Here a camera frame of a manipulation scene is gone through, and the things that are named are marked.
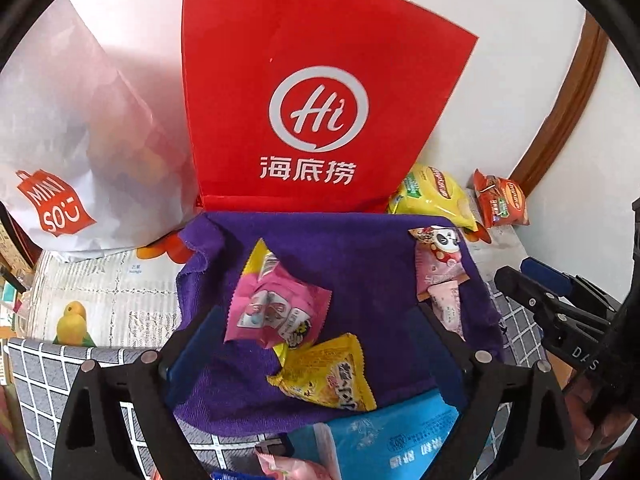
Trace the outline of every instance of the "pink snack package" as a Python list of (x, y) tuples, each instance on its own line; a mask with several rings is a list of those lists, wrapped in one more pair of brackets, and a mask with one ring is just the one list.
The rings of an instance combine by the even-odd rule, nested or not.
[(440, 320), (444, 328), (457, 333), (462, 341), (465, 335), (462, 332), (462, 315), (460, 314), (460, 291), (458, 282), (439, 283), (429, 287), (431, 295), (431, 308)]
[(428, 288), (438, 283), (469, 279), (462, 266), (458, 230), (449, 227), (421, 227), (409, 232), (415, 244), (415, 275), (418, 300), (427, 299)]
[(254, 339), (265, 349), (313, 344), (330, 301), (330, 290), (295, 279), (260, 239), (231, 299), (225, 342)]
[(324, 467), (309, 460), (257, 453), (262, 472), (276, 480), (332, 480)]

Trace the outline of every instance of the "yellow snack package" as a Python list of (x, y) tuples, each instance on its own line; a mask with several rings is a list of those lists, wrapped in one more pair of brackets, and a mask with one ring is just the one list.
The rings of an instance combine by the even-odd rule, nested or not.
[(328, 408), (354, 412), (376, 409), (376, 400), (364, 377), (362, 348), (353, 334), (306, 348), (274, 350), (284, 364), (267, 381), (285, 395)]
[(414, 164), (386, 208), (391, 214), (444, 216), (458, 227), (476, 231), (464, 190), (453, 178), (431, 166)]

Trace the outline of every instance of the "red haidilao bag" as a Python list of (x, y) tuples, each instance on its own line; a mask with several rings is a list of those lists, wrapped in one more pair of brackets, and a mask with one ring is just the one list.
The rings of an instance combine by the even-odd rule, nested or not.
[(476, 41), (405, 0), (184, 0), (205, 209), (383, 212)]

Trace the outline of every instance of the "barcode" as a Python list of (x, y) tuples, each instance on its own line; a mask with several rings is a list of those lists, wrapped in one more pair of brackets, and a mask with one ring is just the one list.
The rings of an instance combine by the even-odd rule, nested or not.
[(275, 254), (267, 253), (262, 261), (262, 268), (260, 269), (260, 274), (258, 275), (258, 280), (263, 279), (264, 276), (269, 274), (273, 268), (278, 264), (278, 259)]

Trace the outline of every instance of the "purple towel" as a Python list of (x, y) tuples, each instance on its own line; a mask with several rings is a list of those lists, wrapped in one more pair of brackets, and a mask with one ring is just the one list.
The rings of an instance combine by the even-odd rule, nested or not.
[[(201, 308), (226, 312), (251, 250), (264, 238), (293, 276), (333, 291), (319, 342), (355, 334), (378, 407), (409, 399), (434, 387), (403, 325), (417, 304), (415, 240), (407, 231), (431, 224), (451, 225), (440, 217), (410, 215), (202, 214), (180, 235), (197, 251), (177, 278), (180, 327)], [(499, 356), (500, 315), (464, 245), (462, 254), (470, 277), (460, 285), (466, 340)], [(280, 366), (272, 350), (253, 341), (223, 344), (217, 334), (202, 351), (207, 365), (190, 398), (175, 409), (178, 418), (201, 430), (221, 436), (274, 433), (349, 415), (286, 397), (270, 386), (264, 377)]]

